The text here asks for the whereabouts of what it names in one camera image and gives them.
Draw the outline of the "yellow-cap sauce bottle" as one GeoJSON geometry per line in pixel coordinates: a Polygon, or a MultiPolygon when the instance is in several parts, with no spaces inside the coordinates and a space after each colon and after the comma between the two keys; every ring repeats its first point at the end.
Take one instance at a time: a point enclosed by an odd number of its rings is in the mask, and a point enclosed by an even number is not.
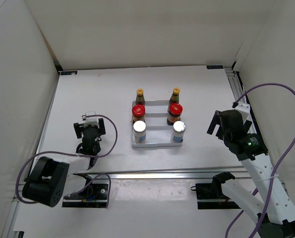
{"type": "Polygon", "coordinates": [[[169,100],[169,106],[174,103],[176,103],[176,104],[179,103],[179,93],[180,93],[180,89],[178,87],[175,87],[173,89],[173,93],[172,93],[170,100],[169,100]]]}
{"type": "Polygon", "coordinates": [[[139,88],[136,91],[135,104],[145,106],[144,91],[142,88],[139,88]]]}

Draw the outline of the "silver-cap spice shaker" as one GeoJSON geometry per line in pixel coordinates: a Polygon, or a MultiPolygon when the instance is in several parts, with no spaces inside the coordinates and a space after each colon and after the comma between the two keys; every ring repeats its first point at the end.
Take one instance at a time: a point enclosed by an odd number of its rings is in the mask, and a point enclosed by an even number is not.
{"type": "Polygon", "coordinates": [[[133,125],[134,138],[136,143],[144,143],[146,140],[146,124],[138,120],[133,125]]]}
{"type": "Polygon", "coordinates": [[[176,121],[173,124],[171,143],[182,143],[185,130],[186,130],[185,123],[182,121],[176,121]]]}

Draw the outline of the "red-lid chili jar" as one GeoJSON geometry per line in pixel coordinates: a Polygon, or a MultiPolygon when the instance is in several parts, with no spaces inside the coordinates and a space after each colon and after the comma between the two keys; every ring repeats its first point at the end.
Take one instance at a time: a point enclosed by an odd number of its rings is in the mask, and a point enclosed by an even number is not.
{"type": "Polygon", "coordinates": [[[169,105],[167,124],[173,125],[175,122],[180,121],[183,107],[179,103],[172,103],[169,105]]]}
{"type": "Polygon", "coordinates": [[[134,105],[132,107],[132,123],[145,121],[145,107],[143,105],[134,105]]]}

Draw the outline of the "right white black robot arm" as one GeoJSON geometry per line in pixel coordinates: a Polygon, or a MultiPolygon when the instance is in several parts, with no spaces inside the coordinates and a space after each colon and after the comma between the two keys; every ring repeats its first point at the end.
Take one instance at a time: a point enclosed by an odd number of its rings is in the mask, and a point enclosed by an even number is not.
{"type": "Polygon", "coordinates": [[[262,238],[295,237],[295,205],[274,173],[268,149],[260,135],[249,133],[251,122],[237,110],[215,111],[207,130],[236,155],[250,174],[261,199],[240,185],[229,172],[213,176],[211,192],[216,198],[228,197],[256,224],[262,238]]]}

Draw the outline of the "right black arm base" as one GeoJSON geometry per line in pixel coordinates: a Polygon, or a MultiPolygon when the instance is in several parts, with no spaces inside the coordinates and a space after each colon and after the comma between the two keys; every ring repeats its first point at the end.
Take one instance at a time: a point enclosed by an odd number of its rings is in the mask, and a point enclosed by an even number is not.
{"type": "Polygon", "coordinates": [[[196,192],[198,210],[239,209],[239,206],[229,197],[223,195],[222,185],[235,179],[230,172],[222,172],[213,176],[210,183],[196,183],[190,188],[196,192]]]}

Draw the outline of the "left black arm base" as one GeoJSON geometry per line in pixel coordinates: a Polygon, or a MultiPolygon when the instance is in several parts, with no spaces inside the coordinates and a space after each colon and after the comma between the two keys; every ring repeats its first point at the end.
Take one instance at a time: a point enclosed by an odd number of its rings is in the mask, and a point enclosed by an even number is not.
{"type": "Polygon", "coordinates": [[[86,180],[85,189],[66,195],[62,200],[63,208],[108,208],[112,180],[108,174],[91,177],[87,174],[75,174],[86,180]]]}

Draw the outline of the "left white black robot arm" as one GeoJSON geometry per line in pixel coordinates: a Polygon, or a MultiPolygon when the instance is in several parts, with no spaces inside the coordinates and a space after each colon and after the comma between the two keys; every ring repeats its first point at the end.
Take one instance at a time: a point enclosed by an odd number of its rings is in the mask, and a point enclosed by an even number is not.
{"type": "Polygon", "coordinates": [[[73,126],[77,138],[82,139],[77,154],[60,155],[57,159],[40,157],[23,187],[24,198],[54,207],[64,194],[67,177],[94,167],[101,151],[101,136],[106,134],[104,119],[85,119],[73,126]]]}

